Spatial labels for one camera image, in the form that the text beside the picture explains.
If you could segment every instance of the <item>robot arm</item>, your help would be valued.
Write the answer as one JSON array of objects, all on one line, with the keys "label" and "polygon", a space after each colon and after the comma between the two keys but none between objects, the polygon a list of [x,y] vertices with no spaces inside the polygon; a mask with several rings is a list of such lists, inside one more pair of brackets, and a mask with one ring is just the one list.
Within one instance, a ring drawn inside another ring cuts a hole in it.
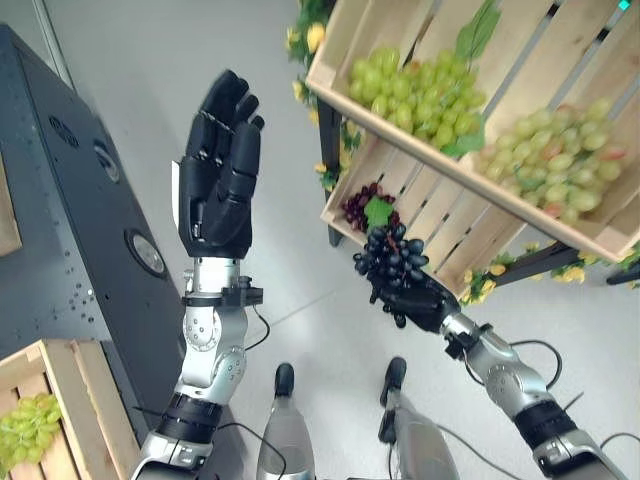
[{"label": "robot arm", "polygon": [[447,354],[464,360],[480,376],[487,394],[514,422],[545,476],[626,478],[556,403],[540,374],[525,365],[491,325],[478,326],[462,314],[455,297],[443,286],[427,278],[407,289],[392,288],[373,265],[363,268],[360,262],[356,270],[367,274],[373,285],[372,303],[382,300],[383,310],[399,326],[407,317],[421,329],[442,335],[448,342]]},{"label": "robot arm", "polygon": [[186,353],[133,479],[194,478],[244,373],[244,308],[262,303],[262,289],[240,276],[239,266],[251,246],[251,198],[264,126],[253,116],[258,100],[248,91],[247,82],[229,70],[214,82],[179,162],[178,231],[194,259],[182,298]]}]

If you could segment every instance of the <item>gray machine panel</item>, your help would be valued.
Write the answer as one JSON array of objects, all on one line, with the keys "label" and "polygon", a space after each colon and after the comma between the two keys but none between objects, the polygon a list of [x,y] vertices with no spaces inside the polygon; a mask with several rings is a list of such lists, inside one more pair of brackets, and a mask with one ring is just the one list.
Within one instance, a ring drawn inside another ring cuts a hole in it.
[{"label": "gray machine panel", "polygon": [[43,337],[113,339],[139,405],[163,410],[180,370],[183,307],[170,278],[127,248],[127,229],[155,242],[113,143],[4,25],[0,85],[0,151],[23,242],[0,257],[0,356]]}]

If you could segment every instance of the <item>flower garland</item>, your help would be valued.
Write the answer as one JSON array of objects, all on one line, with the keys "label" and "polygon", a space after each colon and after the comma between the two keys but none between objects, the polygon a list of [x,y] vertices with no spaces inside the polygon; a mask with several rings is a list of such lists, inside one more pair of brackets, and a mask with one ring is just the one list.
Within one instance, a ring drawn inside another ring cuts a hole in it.
[{"label": "flower garland", "polygon": [[[330,0],[299,0],[300,14],[294,27],[287,28],[285,48],[289,61],[299,62],[303,72],[292,83],[294,98],[309,108],[309,119],[318,125],[318,97],[307,87],[305,78],[313,58],[325,37],[325,27],[335,2]],[[340,126],[340,168],[328,170],[323,163],[315,165],[322,187],[331,192],[342,173],[349,171],[354,152],[362,143],[363,131],[350,120]]]},{"label": "flower garland", "polygon": [[[496,277],[505,273],[516,261],[537,252],[540,249],[540,245],[537,242],[528,243],[524,248],[525,253],[519,257],[512,257],[508,253],[501,253],[491,261],[486,270],[467,270],[464,274],[464,283],[467,285],[467,288],[460,298],[460,303],[462,305],[472,305],[484,302],[496,287]],[[640,260],[640,243],[637,243],[618,265],[623,271],[626,271],[638,260]],[[595,265],[596,263],[608,264],[596,255],[579,252],[578,261],[555,268],[549,273],[551,274],[551,278],[557,282],[584,283],[586,278],[585,267]],[[540,280],[543,278],[543,275],[539,273],[530,278]],[[629,287],[632,289],[640,288],[640,282],[629,282]]]}]

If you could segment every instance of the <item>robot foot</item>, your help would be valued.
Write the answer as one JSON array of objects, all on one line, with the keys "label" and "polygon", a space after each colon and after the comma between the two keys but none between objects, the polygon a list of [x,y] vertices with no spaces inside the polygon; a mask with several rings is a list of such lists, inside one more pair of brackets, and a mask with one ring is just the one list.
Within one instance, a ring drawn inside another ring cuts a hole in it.
[{"label": "robot foot", "polygon": [[387,367],[387,373],[384,375],[384,387],[382,388],[382,394],[380,395],[380,405],[383,408],[387,406],[387,396],[389,390],[400,390],[402,388],[402,382],[404,376],[407,373],[407,362],[402,357],[393,357]]},{"label": "robot foot", "polygon": [[290,397],[293,393],[294,373],[290,363],[281,363],[276,370],[275,396]]}]

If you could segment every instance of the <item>black metal frame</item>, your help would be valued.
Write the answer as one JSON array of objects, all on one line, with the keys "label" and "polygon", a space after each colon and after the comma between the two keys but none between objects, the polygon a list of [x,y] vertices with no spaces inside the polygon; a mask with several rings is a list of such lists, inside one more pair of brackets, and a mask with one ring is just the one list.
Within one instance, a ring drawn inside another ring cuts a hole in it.
[{"label": "black metal frame", "polygon": [[[340,125],[342,115],[328,103],[318,98],[318,119],[320,126],[320,149],[322,163],[327,170],[339,173],[340,170]],[[330,192],[325,191],[325,199],[329,199]],[[343,235],[329,228],[329,243],[337,247]],[[506,285],[527,277],[544,273],[578,261],[578,251],[563,243],[556,242],[550,247],[540,250],[509,266],[502,275],[496,277],[496,285]],[[640,263],[636,263],[625,272],[620,272],[607,279],[609,285],[617,285],[632,280],[640,280]]]}]

